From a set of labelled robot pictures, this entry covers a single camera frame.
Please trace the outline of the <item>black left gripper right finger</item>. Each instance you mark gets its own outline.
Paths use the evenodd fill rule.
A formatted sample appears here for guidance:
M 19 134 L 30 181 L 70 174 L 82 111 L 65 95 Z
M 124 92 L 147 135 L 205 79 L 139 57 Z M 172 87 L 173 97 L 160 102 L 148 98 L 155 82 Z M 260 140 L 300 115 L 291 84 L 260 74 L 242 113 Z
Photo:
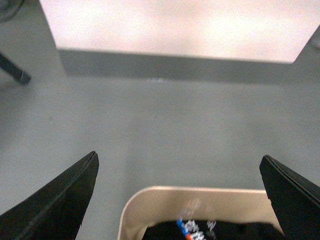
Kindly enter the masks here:
M 260 174 L 279 225 L 288 240 L 320 238 L 320 187 L 265 155 Z

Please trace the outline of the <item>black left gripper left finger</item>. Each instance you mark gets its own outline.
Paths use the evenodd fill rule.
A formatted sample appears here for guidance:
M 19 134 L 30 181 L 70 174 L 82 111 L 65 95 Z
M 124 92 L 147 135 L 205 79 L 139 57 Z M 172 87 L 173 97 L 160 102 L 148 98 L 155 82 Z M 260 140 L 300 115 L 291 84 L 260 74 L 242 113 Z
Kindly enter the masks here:
M 92 198 L 99 157 L 92 151 L 0 216 L 2 240 L 74 240 Z

